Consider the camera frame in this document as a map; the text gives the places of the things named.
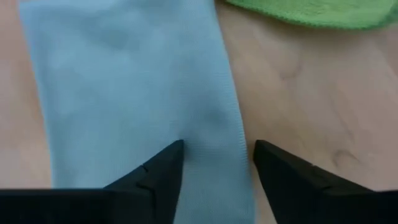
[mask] light blue cloth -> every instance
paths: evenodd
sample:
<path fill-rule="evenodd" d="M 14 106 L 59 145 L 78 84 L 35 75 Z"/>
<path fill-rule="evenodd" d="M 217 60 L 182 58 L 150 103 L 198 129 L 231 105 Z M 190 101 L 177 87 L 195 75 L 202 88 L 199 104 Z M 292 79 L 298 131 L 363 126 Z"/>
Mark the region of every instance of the light blue cloth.
<path fill-rule="evenodd" d="M 20 13 L 55 187 L 104 187 L 184 139 L 175 223 L 254 223 L 213 0 L 35 0 Z"/>

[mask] green microfiber cloth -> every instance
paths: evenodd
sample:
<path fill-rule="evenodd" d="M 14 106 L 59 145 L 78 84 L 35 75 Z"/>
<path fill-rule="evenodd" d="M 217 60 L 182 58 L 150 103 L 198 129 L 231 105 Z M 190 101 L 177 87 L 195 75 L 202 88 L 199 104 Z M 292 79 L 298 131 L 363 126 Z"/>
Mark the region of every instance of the green microfiber cloth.
<path fill-rule="evenodd" d="M 227 0 L 294 24 L 371 29 L 398 20 L 398 0 Z"/>

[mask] black plastic jaw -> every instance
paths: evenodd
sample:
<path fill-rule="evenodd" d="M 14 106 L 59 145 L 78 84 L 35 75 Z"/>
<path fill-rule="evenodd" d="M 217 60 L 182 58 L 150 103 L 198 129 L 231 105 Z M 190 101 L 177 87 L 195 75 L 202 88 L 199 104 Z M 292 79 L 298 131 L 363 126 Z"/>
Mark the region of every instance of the black plastic jaw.
<path fill-rule="evenodd" d="M 398 223 L 398 192 L 374 192 L 266 141 L 254 150 L 278 224 Z"/>
<path fill-rule="evenodd" d="M 0 223 L 172 224 L 182 169 L 179 140 L 103 189 L 0 190 Z"/>

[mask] table surface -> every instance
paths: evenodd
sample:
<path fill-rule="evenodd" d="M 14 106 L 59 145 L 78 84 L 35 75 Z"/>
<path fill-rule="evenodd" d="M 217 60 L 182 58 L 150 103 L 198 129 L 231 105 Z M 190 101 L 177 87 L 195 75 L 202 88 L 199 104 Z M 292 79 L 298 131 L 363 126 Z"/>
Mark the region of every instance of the table surface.
<path fill-rule="evenodd" d="M 398 26 L 310 29 L 224 2 L 216 8 L 249 152 L 265 139 L 371 189 L 398 189 Z M 16 0 L 0 1 L 0 33 L 0 187 L 49 187 Z M 254 182 L 257 218 L 275 223 Z"/>

